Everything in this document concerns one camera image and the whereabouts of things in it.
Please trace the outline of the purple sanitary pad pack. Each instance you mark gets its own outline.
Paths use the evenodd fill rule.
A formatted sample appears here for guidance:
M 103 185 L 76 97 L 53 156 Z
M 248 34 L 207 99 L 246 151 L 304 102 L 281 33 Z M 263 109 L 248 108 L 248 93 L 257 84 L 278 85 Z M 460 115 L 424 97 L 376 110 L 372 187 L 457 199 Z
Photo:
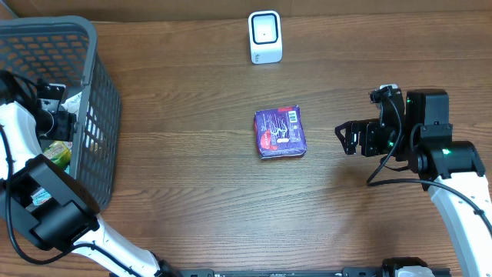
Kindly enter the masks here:
M 261 159 L 300 157 L 307 151 L 298 105 L 256 111 L 254 130 Z

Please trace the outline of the teal plastic packet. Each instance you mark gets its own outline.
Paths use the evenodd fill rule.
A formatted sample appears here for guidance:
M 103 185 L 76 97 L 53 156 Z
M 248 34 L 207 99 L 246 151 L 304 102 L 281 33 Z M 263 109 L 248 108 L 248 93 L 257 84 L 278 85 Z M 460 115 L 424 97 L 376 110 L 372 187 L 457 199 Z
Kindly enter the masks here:
M 34 206 L 40 206 L 47 202 L 49 199 L 52 198 L 51 194 L 46 191 L 44 188 L 39 187 L 37 188 L 33 194 L 31 195 L 32 198 L 32 204 Z

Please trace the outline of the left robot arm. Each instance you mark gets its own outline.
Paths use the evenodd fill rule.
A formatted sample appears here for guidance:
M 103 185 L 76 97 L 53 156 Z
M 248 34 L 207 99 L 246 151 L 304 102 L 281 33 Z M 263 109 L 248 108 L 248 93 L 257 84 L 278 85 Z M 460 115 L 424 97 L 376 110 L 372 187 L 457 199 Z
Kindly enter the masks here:
M 116 232 L 90 192 L 43 154 L 41 138 L 72 140 L 77 116 L 60 108 L 65 90 L 1 72 L 1 216 L 13 249 L 36 265 L 75 253 L 113 276 L 174 276 L 165 260 Z

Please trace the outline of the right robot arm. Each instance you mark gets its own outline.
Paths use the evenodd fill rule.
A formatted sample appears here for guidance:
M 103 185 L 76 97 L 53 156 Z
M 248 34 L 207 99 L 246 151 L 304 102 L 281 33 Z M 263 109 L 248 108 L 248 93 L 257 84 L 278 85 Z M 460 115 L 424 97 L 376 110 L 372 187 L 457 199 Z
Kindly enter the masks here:
M 443 89 L 407 93 L 382 85 L 370 93 L 378 118 L 348 121 L 335 135 L 348 155 L 394 158 L 417 174 L 407 184 L 428 192 L 444 221 L 463 275 L 491 274 L 491 197 L 486 169 L 472 142 L 455 141 Z

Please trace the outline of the green yellow snack pouch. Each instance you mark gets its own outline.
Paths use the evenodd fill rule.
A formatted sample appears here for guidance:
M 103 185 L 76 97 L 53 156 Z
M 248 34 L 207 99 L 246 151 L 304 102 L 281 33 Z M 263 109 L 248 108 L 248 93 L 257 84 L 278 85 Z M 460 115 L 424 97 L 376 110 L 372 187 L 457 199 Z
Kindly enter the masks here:
M 66 169 L 71 161 L 72 142 L 53 141 L 43 155 L 55 163 L 59 168 Z

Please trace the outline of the white bamboo print tube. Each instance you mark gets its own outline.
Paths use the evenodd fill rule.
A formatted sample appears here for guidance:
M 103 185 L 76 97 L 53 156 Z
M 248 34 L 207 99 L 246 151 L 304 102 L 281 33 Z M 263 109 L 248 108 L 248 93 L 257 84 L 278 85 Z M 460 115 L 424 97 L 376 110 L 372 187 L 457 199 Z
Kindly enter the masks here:
M 61 104 L 61 106 L 65 109 L 66 112 L 72 113 L 72 114 L 78 114 L 79 109 L 81 105 L 81 93 L 79 92 L 78 94 L 67 98 L 64 103 Z

